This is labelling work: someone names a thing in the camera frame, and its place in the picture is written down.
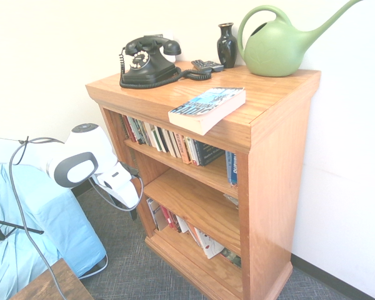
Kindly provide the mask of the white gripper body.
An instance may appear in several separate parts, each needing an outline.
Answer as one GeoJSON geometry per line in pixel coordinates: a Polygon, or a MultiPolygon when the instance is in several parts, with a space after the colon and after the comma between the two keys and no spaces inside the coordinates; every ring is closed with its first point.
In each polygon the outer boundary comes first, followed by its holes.
{"type": "Polygon", "coordinates": [[[95,175],[99,186],[128,209],[134,208],[139,201],[138,193],[131,179],[132,176],[125,170],[110,170],[95,175]]]}

